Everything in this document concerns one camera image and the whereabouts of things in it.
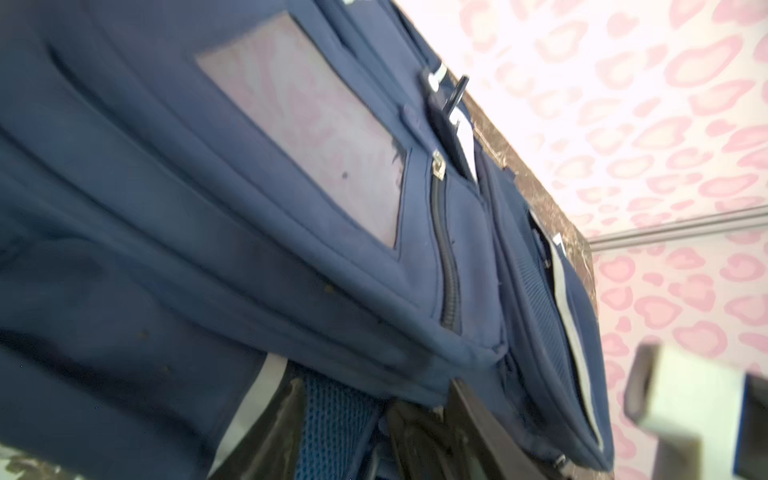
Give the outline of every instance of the clear id window pocket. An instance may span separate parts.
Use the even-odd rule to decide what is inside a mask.
[[[351,218],[394,247],[405,154],[287,13],[197,58]],[[253,161],[271,161],[259,158]]]

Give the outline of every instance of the pink leopard print wallpaper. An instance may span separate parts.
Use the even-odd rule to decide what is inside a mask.
[[[641,341],[768,373],[768,230],[594,256],[617,480],[647,480],[656,442],[621,413]]]
[[[399,0],[587,237],[766,203],[768,0]]]

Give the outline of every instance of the blue mesh padding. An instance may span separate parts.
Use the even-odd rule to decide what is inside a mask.
[[[554,304],[554,298],[549,292],[544,267],[541,265],[538,248],[535,245],[535,237],[529,221],[528,203],[518,189],[506,188],[502,191],[506,199],[505,207],[510,213],[510,221],[515,222],[516,230],[508,230],[508,240],[511,236],[517,236],[513,244],[517,247],[525,245],[525,250],[510,252],[514,254],[515,267],[520,275],[521,286],[525,289],[525,298],[538,323],[538,331],[548,354],[550,361],[566,388],[569,398],[580,398],[576,388],[574,367],[571,362],[571,351],[568,346],[568,338],[565,336],[560,313]]]
[[[370,419],[382,403],[308,369],[300,369],[306,388],[296,480],[343,480],[357,445],[367,441]]]

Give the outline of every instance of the white reflective strip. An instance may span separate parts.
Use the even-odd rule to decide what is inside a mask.
[[[547,231],[533,212],[531,212],[531,218],[533,218],[534,222],[536,222],[542,232]],[[546,233],[542,236],[547,240],[547,245],[549,245],[549,251],[552,257],[554,303],[558,307],[558,312],[560,312],[565,336],[568,338],[568,345],[571,347],[571,355],[574,359],[574,365],[576,365],[576,376],[578,377],[579,389],[581,390],[581,401],[584,405],[584,411],[587,413],[589,426],[592,428],[592,432],[594,432],[594,436],[598,440],[598,448],[602,452],[604,448],[603,436],[600,434],[598,420],[594,415],[594,407],[592,406],[592,383],[589,379],[587,360],[584,357],[584,349],[581,346],[581,339],[576,330],[574,317],[571,315],[571,309],[568,307],[568,295],[565,291],[565,271],[563,270],[563,263],[560,260],[560,255],[558,255],[557,247],[551,240],[549,240],[549,236],[546,235]]]
[[[432,91],[437,92],[440,89],[440,82],[445,78],[445,74],[448,73],[448,67],[444,63],[440,64],[440,68],[435,73],[431,73],[427,76],[429,87]]]
[[[448,73],[448,67],[446,67],[444,63],[441,63],[440,68],[438,68],[434,74],[435,80],[437,80],[437,82],[440,83],[442,79],[445,78],[446,73]]]
[[[224,433],[224,437],[216,450],[214,463],[210,467],[208,476],[210,477],[217,468],[230,456],[243,437],[253,427],[253,424],[261,417],[262,412],[270,404],[272,397],[277,393],[277,388],[283,380],[288,359],[276,353],[268,353],[264,360],[259,375],[253,385],[248,389],[248,393],[243,397],[243,401],[235,412],[230,426]]]
[[[464,112],[458,108],[454,108],[449,118],[451,123],[456,127],[456,136],[458,142],[462,146],[464,156],[467,159],[467,165],[469,165],[469,173],[472,174],[472,178],[475,182],[478,181],[478,171],[475,165],[475,136],[472,132],[472,124],[467,120]]]

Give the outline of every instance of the zipper pull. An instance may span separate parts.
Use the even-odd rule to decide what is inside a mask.
[[[445,178],[445,158],[437,150],[432,152],[432,175],[438,180]]]

